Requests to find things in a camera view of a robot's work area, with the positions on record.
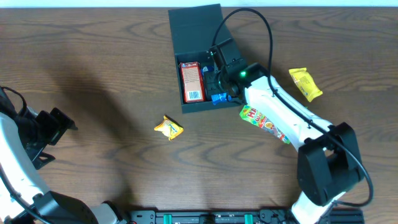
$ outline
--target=white wall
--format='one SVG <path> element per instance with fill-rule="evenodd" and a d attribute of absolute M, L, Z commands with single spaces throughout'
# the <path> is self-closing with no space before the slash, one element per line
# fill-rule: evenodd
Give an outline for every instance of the white wall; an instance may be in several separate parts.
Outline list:
<path fill-rule="evenodd" d="M 0 7 L 398 6 L 398 0 L 0 0 Z"/>

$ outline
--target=black cable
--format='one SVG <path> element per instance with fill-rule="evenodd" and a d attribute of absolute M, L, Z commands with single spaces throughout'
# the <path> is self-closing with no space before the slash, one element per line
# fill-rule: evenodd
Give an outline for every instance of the black cable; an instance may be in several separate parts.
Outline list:
<path fill-rule="evenodd" d="M 373 189 L 373 183 L 372 180 L 369 176 L 369 173 L 367 172 L 367 170 L 365 169 L 365 167 L 362 165 L 362 163 L 344 146 L 342 145 L 342 143 L 339 142 L 339 140 L 337 140 L 335 137 L 333 137 L 331 134 L 329 134 L 326 130 L 324 130 L 323 128 L 319 127 L 317 124 L 315 124 L 313 122 L 313 120 L 308 119 L 306 116 L 304 116 L 303 114 L 301 114 L 298 110 L 296 110 L 292 105 L 290 105 L 288 102 L 286 102 L 283 97 L 281 97 L 278 93 L 278 91 L 272 86 L 271 83 L 271 62 L 272 62 L 272 46 L 273 46 L 273 42 L 272 42 L 272 32 L 271 32 L 271 27 L 269 26 L 267 19 L 258 11 L 254 10 L 254 9 L 249 9 L 249 8 L 241 8 L 241 9 L 237 9 L 233 12 L 231 12 L 229 15 L 227 15 L 224 20 L 221 22 L 220 26 L 217 28 L 216 34 L 213 38 L 213 43 L 212 46 L 215 45 L 216 42 L 216 38 L 218 35 L 218 32 L 220 31 L 222 25 L 225 23 L 225 21 L 232 16 L 233 14 L 240 12 L 240 11 L 249 11 L 249 12 L 253 12 L 255 14 L 257 14 L 266 24 L 267 26 L 267 30 L 268 30 L 268 34 L 269 34 L 269 58 L 268 58 L 268 84 L 269 87 L 272 91 L 272 93 L 278 97 L 278 99 L 286 106 L 288 107 L 288 109 L 290 109 L 291 111 L 293 111 L 297 116 L 299 116 L 300 118 L 302 118 L 305 122 L 308 123 L 308 125 L 311 125 L 312 127 L 314 127 L 316 130 L 318 130 L 319 132 L 321 132 L 322 134 L 324 134 L 327 138 L 329 138 L 334 144 L 336 144 L 338 147 L 342 148 L 342 150 L 345 151 L 345 153 L 347 153 L 359 166 L 359 168 L 362 170 L 366 182 L 368 183 L 368 187 L 369 187 L 369 197 L 368 199 L 363 202 L 363 203 L 351 203 L 351 202 L 342 202 L 339 200 L 335 200 L 335 203 L 338 203 L 340 205 L 346 205 L 346 206 L 350 206 L 350 207 L 363 207 L 366 205 L 369 205 L 372 202 L 373 199 L 373 193 L 374 193 L 374 189 Z"/>
<path fill-rule="evenodd" d="M 2 86 L 1 89 L 2 90 L 9 90 L 9 91 L 17 94 L 21 98 L 21 100 L 22 100 L 22 109 L 18 113 L 18 116 L 24 116 L 26 111 L 27 111 L 27 103 L 25 101 L 25 98 L 20 93 L 18 93 L 17 91 L 13 90 L 12 88 L 9 88 L 9 87 L 6 87 L 6 86 Z"/>
<path fill-rule="evenodd" d="M 10 197 L 14 199 L 27 213 L 32 215 L 35 219 L 40 220 L 43 223 L 46 224 L 51 224 L 50 221 L 48 221 L 46 218 L 42 217 L 41 215 L 37 214 L 34 212 L 31 208 L 29 208 L 25 203 L 21 200 L 21 198 L 18 196 L 18 193 L 12 188 L 10 183 L 8 182 L 8 179 L 6 177 L 6 174 L 4 173 L 2 166 L 0 164 L 0 178 L 4 184 L 4 186 L 7 188 L 8 192 L 10 193 Z"/>

